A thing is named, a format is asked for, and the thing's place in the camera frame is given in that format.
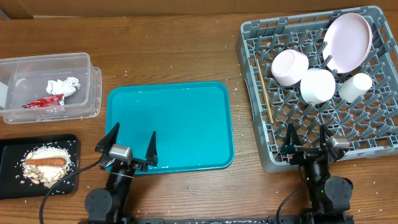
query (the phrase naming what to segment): wooden table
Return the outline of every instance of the wooden table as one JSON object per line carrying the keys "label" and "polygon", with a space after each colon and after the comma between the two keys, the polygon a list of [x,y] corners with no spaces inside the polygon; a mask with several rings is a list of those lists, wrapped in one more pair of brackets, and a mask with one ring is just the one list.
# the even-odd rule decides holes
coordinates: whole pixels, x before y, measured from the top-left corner
{"label": "wooden table", "polygon": [[[398,13],[384,11],[398,35]],[[109,92],[123,85],[218,80],[229,89],[236,156],[223,170],[137,177],[128,210],[138,218],[239,218],[274,215],[289,194],[304,187],[297,171],[265,172],[251,124],[251,109],[235,51],[242,22],[283,13],[220,16],[103,17],[0,21],[0,58],[87,52],[103,72],[103,104],[97,118],[50,123],[1,123],[0,138],[73,133],[81,141],[80,166],[99,158]],[[357,223],[397,223],[398,157],[357,159],[331,166],[332,175],[354,183],[351,210]],[[75,194],[50,197],[45,223],[87,218],[84,199],[104,187],[98,167],[80,175]],[[0,201],[0,223],[38,223],[42,197]],[[282,214],[309,207],[306,194],[290,200]]]}

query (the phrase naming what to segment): blue tray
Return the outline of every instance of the blue tray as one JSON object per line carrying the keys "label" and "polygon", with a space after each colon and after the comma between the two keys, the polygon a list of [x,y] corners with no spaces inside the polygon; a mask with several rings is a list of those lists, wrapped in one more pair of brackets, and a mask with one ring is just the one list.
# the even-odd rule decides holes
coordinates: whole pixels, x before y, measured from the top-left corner
{"label": "blue tray", "polygon": [[227,88],[220,82],[124,86],[108,96],[106,133],[120,123],[118,144],[144,159],[156,131],[161,174],[228,167],[235,155]]}

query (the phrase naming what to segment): cup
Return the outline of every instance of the cup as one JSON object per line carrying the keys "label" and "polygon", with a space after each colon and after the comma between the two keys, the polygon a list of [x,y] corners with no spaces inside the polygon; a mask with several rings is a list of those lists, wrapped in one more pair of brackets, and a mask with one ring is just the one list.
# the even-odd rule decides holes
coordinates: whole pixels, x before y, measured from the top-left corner
{"label": "cup", "polygon": [[296,50],[284,50],[272,61],[271,72],[279,84],[290,86],[301,80],[308,69],[308,58]]}
{"label": "cup", "polygon": [[335,90],[335,78],[328,70],[310,68],[301,79],[301,95],[308,104],[319,104],[330,100]]}
{"label": "cup", "polygon": [[372,87],[372,83],[369,75],[358,73],[343,83],[338,94],[347,103],[352,103],[357,97],[363,96]]}

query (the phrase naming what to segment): plastic dish rack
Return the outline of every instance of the plastic dish rack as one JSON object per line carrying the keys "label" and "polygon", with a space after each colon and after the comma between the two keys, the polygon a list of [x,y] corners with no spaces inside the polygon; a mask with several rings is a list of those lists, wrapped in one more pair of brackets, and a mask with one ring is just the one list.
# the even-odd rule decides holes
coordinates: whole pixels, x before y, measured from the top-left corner
{"label": "plastic dish rack", "polygon": [[[352,72],[337,74],[333,98],[319,105],[308,105],[300,95],[299,85],[280,86],[272,77],[273,58],[285,49],[307,55],[310,68],[325,68],[331,57],[323,58],[323,38],[330,24],[339,16],[354,12],[362,15],[373,31],[373,46],[362,65]],[[319,127],[326,124],[334,135],[344,136],[351,147],[342,160],[379,157],[398,152],[398,48],[381,9],[376,6],[318,12],[299,16],[261,19],[245,22],[236,43],[239,65],[248,88],[253,113],[253,128],[261,165],[267,172],[296,169],[290,157],[280,153],[287,125],[294,123],[306,146],[319,142]],[[274,124],[269,121],[259,68],[266,82]],[[372,88],[351,104],[337,91],[353,75],[363,72],[371,76]]]}

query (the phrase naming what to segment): black tray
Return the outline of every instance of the black tray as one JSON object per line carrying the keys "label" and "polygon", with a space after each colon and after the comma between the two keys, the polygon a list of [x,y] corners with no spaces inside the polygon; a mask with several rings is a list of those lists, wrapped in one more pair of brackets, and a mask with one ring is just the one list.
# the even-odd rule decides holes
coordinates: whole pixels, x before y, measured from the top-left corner
{"label": "black tray", "polygon": [[[80,156],[80,143],[74,134],[59,134],[54,136],[40,136],[31,138],[0,139],[0,199],[35,197],[46,195],[49,191],[43,183],[32,184],[30,179],[24,178],[21,159],[26,152],[30,152],[34,147],[42,147],[47,143],[52,146],[60,146],[68,149],[70,160],[74,162],[72,170],[78,170]],[[78,176],[59,183],[53,190],[54,195],[69,194],[78,188]]]}

